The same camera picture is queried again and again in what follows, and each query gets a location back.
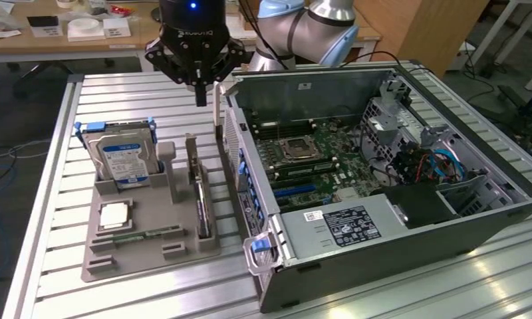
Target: red cable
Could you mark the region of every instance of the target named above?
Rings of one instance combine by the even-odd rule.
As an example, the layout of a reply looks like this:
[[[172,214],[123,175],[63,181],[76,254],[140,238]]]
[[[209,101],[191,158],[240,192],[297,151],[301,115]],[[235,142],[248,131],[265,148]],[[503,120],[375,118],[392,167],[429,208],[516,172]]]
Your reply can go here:
[[[428,156],[428,154],[424,154],[424,156],[423,156],[423,158],[421,158],[421,160],[420,160],[420,164],[419,164],[419,166],[417,166],[416,182],[420,181],[420,173],[421,173],[421,171],[423,171],[423,164],[424,164],[425,156]]]

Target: hard drive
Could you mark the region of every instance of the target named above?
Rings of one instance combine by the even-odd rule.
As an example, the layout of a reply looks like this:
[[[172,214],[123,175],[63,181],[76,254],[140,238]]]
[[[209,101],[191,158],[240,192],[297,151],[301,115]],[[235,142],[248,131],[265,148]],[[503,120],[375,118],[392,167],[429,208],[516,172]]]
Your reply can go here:
[[[152,118],[129,123],[76,123],[76,136],[89,152],[99,180],[113,179],[117,188],[127,189],[160,173],[155,128]]]

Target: aluminum extrusion table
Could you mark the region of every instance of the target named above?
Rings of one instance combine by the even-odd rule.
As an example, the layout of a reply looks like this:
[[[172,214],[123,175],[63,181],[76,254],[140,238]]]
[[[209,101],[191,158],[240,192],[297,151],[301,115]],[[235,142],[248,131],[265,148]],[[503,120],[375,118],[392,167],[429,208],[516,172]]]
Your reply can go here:
[[[531,156],[433,75],[421,71],[416,78],[532,181]],[[420,319],[519,314],[532,318],[532,216],[467,255],[284,312],[260,314],[219,159],[212,107],[197,108],[193,102],[193,94],[159,72],[91,75],[68,84],[4,318]],[[412,107],[431,124],[443,122],[417,98]],[[223,252],[193,263],[84,283],[93,164],[73,136],[73,123],[148,116],[157,121],[160,140],[176,142],[177,166],[187,160],[184,134],[197,135],[199,154],[211,171]]]

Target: wooden cabinet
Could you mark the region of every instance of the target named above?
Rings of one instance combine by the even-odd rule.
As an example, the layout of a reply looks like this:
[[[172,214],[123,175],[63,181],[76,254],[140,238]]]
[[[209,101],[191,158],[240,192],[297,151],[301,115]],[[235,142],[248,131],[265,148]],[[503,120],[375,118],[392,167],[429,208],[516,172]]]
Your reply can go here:
[[[383,35],[376,51],[419,60],[443,76],[488,0],[355,0]],[[376,54],[372,60],[391,60]]]

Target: floor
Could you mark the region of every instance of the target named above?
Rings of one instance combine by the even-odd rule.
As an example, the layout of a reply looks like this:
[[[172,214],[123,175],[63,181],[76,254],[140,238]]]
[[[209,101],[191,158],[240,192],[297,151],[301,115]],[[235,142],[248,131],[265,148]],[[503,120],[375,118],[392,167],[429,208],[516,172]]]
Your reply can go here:
[[[470,35],[470,41],[479,43],[492,25],[492,20],[479,24]],[[510,30],[503,30],[491,45],[491,50],[496,50],[502,39]],[[85,60],[68,62],[68,66],[76,73],[121,73],[139,72],[140,66],[135,58],[117,58],[116,66],[107,68],[103,60]],[[26,71],[33,63],[22,63],[22,71]],[[65,87],[65,75],[51,69],[45,71],[28,86],[29,98],[18,101],[12,96],[10,87],[21,73],[10,73],[5,64],[0,64],[0,146],[13,146],[32,140],[49,138],[63,92]],[[514,87],[519,94],[528,99],[531,92],[523,89],[523,85],[532,77],[532,40],[524,38],[520,46],[507,60],[507,74],[496,73],[490,80],[492,85],[506,84]],[[444,77],[445,83],[453,90],[467,98],[487,89],[480,83],[465,78],[460,73],[448,73]],[[496,94],[488,94],[475,100],[476,104],[500,109],[500,101]],[[29,147],[18,155],[29,155],[43,152],[45,144]],[[10,158],[0,160],[1,165],[9,165]],[[0,316],[6,300],[9,282],[12,280],[17,254],[22,244],[25,226],[33,206],[33,199],[37,191],[37,184],[41,178],[41,170],[45,157],[32,159],[18,159],[16,163],[17,175],[10,186],[0,192],[0,220],[4,224],[4,232],[0,231],[0,268],[9,257],[9,262],[0,272]]]

